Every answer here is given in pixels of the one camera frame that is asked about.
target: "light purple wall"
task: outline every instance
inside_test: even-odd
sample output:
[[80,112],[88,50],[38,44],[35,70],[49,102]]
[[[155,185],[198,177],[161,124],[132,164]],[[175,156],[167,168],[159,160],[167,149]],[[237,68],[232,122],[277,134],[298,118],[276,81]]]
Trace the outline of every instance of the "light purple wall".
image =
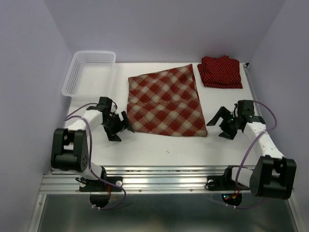
[[28,231],[71,53],[42,0],[0,3],[0,231]]
[[[249,65],[256,97],[278,118],[271,136],[297,162],[295,192],[309,228],[309,1],[287,0]],[[265,113],[267,123],[272,119]]]
[[72,53],[117,61],[251,61],[284,0],[44,0]]

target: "laundry basket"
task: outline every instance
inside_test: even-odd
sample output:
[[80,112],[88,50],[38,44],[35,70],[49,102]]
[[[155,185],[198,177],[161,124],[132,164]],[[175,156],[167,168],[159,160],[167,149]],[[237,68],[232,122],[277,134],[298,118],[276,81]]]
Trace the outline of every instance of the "laundry basket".
[[79,99],[107,96],[115,60],[114,52],[76,52],[64,81],[62,94]]

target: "metal frame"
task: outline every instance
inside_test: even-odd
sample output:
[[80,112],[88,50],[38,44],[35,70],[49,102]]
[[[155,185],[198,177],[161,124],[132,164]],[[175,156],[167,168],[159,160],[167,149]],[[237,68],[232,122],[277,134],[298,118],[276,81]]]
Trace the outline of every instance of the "metal frame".
[[[123,177],[123,188],[127,194],[212,193],[205,189],[207,176],[222,175],[225,168],[225,166],[105,167],[108,176]],[[43,176],[39,194],[89,194],[79,191],[80,185],[75,180],[76,175],[64,174],[59,170],[53,170],[51,173],[52,175]]]
[[[249,85],[249,88],[250,88],[250,92],[251,92],[252,98],[253,98],[253,100],[256,101],[255,91],[254,91],[254,89],[252,88],[251,80],[250,80],[250,78],[249,78],[248,66],[247,66],[245,63],[242,64],[242,66],[243,66],[243,69],[244,69],[244,71],[245,71],[245,75],[246,75],[246,78],[247,78],[247,82],[248,82],[248,85]],[[258,114],[259,116],[263,116],[263,115],[262,115],[262,111],[261,111],[261,107],[260,107],[259,104],[254,103],[254,108],[255,108],[255,110],[256,110],[256,112],[257,112],[257,114]]]
[[36,232],[39,229],[40,220],[44,210],[44,205],[46,201],[46,195],[39,194],[37,202],[35,203],[34,212],[32,215],[31,223],[29,226],[29,232]]

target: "red polka dot cloth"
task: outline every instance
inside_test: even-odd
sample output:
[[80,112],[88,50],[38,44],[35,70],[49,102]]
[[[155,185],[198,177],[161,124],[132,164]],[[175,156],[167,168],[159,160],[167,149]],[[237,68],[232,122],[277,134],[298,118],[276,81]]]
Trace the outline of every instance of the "red polka dot cloth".
[[239,61],[228,56],[204,57],[197,65],[202,82],[212,88],[242,88]]
[[207,136],[192,64],[128,80],[127,116],[135,131]]

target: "folded cloth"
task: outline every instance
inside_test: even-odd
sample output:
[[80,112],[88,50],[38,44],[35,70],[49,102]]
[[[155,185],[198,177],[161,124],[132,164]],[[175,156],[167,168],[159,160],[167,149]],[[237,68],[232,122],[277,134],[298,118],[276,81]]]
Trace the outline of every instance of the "folded cloth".
[[228,56],[204,57],[197,65],[202,82],[206,87],[242,88],[239,61]]
[[207,136],[192,64],[128,80],[127,115],[135,131]]

